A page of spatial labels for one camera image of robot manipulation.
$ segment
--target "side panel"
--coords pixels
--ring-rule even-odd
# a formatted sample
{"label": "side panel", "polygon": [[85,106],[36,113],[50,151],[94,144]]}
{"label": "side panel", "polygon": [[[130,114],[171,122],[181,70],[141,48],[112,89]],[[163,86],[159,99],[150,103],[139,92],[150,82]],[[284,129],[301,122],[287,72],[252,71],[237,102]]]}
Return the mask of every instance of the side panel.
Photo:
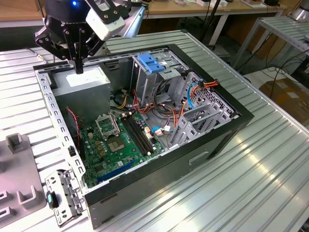
{"label": "side panel", "polygon": [[164,167],[146,175],[144,178],[111,194],[109,197],[88,206],[93,228],[95,229],[114,216],[130,209],[154,192],[164,188],[205,163],[214,151],[216,152],[216,150],[223,148],[219,148],[219,146],[226,144],[226,142],[222,143],[222,141],[226,138],[232,138],[236,132],[238,131],[226,132]]}

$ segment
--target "ribbed aluminum surface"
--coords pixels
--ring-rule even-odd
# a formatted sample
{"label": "ribbed aluminum surface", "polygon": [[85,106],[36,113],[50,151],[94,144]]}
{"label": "ribbed aluminum surface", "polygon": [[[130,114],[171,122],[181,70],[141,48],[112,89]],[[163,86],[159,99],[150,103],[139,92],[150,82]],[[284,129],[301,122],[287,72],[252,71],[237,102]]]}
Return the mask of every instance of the ribbed aluminum surface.
{"label": "ribbed aluminum surface", "polygon": [[[309,217],[309,132],[244,81],[190,34],[181,31],[108,41],[111,52],[177,44],[217,78],[254,119],[208,163],[97,231],[297,231]],[[42,49],[38,53],[48,56]],[[26,50],[0,53],[0,138],[30,137],[42,182],[62,168],[55,132]],[[4,231],[57,231],[45,207]],[[65,231],[90,231],[86,213]]]}
{"label": "ribbed aluminum surface", "polygon": [[259,24],[301,51],[309,49],[304,39],[309,35],[309,22],[300,23],[288,16],[261,18]]}

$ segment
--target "green circuit board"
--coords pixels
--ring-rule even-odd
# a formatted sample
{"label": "green circuit board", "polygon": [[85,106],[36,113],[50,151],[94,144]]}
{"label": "green circuit board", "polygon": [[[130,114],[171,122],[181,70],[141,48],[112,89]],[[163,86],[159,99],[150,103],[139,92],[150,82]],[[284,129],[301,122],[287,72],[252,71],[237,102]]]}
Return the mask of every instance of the green circuit board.
{"label": "green circuit board", "polygon": [[[135,122],[145,123],[139,113],[135,113],[132,117]],[[164,151],[158,139],[154,138],[154,143],[152,144],[155,150],[151,155],[143,156],[122,124],[120,117],[116,118],[116,123],[120,130],[119,136],[110,136],[107,140],[103,139],[97,124],[81,130],[85,149],[83,163],[86,173],[84,180],[89,188],[97,185],[99,183],[98,180],[103,176],[107,176],[107,174],[113,174],[113,172],[117,172],[121,168],[128,169],[134,167]],[[112,129],[111,123],[108,120],[101,121],[99,125],[104,132]]]}

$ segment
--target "gray plastic tray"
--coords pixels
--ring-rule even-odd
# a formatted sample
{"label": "gray plastic tray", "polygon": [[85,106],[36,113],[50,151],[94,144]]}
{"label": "gray plastic tray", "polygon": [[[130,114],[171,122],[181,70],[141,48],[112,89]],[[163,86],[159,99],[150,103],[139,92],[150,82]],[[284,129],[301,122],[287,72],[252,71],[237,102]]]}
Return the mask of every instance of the gray plastic tray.
{"label": "gray plastic tray", "polygon": [[0,142],[0,228],[45,205],[28,136],[7,136]]}

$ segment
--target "metal shelf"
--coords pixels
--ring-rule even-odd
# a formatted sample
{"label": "metal shelf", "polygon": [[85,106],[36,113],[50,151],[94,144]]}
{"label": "metal shelf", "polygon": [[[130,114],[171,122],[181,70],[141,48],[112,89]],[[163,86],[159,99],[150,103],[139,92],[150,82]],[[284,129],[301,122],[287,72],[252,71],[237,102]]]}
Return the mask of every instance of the metal shelf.
{"label": "metal shelf", "polygon": [[267,31],[261,37],[253,52],[262,45],[270,32],[285,40],[291,46],[299,49],[301,52],[309,51],[309,43],[304,39],[305,35],[309,34],[309,22],[299,23],[288,16],[258,18],[239,49],[232,65],[233,68],[238,65],[244,51],[260,27],[264,27]]}

